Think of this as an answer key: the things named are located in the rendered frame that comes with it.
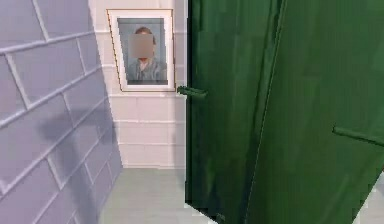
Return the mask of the white framed portrait picture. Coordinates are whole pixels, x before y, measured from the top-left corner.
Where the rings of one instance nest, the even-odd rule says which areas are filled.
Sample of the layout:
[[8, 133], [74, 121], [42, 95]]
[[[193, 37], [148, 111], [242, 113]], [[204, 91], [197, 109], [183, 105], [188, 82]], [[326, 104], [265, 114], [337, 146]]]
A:
[[107, 9], [122, 92], [174, 92], [172, 9]]

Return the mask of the green room door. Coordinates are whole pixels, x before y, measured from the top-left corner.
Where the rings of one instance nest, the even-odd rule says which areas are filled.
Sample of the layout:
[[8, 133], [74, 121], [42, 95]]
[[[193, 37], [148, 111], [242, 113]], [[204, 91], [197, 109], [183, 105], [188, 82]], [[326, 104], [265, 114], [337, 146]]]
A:
[[217, 224], [384, 224], [384, 0], [188, 0], [186, 202]]

